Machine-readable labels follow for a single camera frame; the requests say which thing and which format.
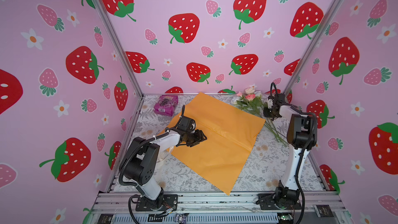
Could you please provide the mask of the orange wrapping paper sheet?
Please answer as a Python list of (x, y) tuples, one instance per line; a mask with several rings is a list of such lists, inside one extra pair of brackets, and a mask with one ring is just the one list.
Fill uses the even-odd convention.
[(230, 97), (199, 94), (185, 114), (207, 136), (201, 144), (177, 147), (157, 166), (155, 178), (166, 191), (259, 191), (264, 176), (244, 171), (265, 120), (230, 105)]

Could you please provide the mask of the pale fake flower stem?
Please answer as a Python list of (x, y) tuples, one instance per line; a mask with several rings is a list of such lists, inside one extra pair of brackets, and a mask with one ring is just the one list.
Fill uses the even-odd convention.
[(267, 118), (268, 111), (268, 99), (264, 98), (260, 91), (255, 92), (255, 98), (253, 99), (254, 111), (257, 116), (261, 118)]

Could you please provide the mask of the pink fake rose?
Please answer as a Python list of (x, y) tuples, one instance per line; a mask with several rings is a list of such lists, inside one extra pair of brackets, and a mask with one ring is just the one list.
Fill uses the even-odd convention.
[[(260, 96), (256, 96), (254, 93), (245, 96), (245, 101), (250, 105), (250, 109), (256, 112), (259, 117), (264, 117), (264, 104)], [(287, 147), (287, 143), (282, 138), (281, 134), (277, 131), (275, 125), (271, 120), (265, 121), (265, 127), (274, 135), (276, 141), (280, 142), (283, 146)]]

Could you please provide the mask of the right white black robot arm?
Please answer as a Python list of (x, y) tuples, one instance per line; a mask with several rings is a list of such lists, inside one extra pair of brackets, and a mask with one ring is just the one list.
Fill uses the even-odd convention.
[(289, 144), (289, 158), (285, 173), (278, 183), (274, 194), (274, 203), (278, 208), (296, 205), (303, 196), (300, 178), (305, 159), (317, 143), (317, 117), (314, 113), (305, 113), (283, 99), (283, 94), (269, 95), (264, 117), (272, 120), (289, 120), (286, 136)]

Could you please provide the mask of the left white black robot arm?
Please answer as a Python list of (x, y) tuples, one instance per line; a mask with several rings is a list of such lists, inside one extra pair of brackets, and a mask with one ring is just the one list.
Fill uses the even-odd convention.
[(163, 200), (164, 191), (152, 177), (159, 154), (172, 147), (194, 147), (206, 140), (204, 132), (196, 128), (195, 120), (186, 116), (181, 116), (163, 134), (149, 139), (136, 137), (120, 163), (118, 182), (135, 187), (142, 197), (158, 203)]

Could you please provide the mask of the white printed ribbon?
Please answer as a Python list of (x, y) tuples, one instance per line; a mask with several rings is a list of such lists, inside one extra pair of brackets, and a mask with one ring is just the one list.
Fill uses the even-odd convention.
[(160, 147), (157, 163), (161, 163), (163, 160), (165, 160), (171, 154), (175, 146), (174, 138), (171, 135), (158, 139), (153, 143)]

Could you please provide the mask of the purple snack packet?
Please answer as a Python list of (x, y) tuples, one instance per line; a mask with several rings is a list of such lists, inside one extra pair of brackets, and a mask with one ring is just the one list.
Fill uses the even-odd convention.
[(158, 115), (170, 116), (174, 115), (175, 108), (178, 104), (178, 96), (162, 95), (159, 97), (154, 106), (154, 113)]

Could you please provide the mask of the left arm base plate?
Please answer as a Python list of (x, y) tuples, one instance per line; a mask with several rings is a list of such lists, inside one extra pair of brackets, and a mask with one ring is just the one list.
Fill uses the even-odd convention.
[(146, 197), (141, 197), (136, 204), (135, 210), (137, 212), (153, 212), (166, 211), (168, 209), (176, 209), (178, 204), (178, 195), (160, 195), (156, 200), (150, 200)]

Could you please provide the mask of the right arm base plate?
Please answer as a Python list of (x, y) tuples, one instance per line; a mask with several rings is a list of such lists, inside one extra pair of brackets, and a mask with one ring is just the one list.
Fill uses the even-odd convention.
[(261, 210), (301, 210), (300, 202), (290, 204), (289, 202), (276, 202), (275, 194), (258, 194), (256, 205), (259, 205)]

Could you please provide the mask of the aluminium frame rail base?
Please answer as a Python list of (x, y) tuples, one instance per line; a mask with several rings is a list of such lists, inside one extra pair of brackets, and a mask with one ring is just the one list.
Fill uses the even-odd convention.
[(86, 224), (352, 224), (341, 198), (331, 191), (307, 191), (305, 203), (284, 209), (257, 204), (260, 192), (167, 192), (171, 213), (138, 212), (132, 192), (99, 194)]

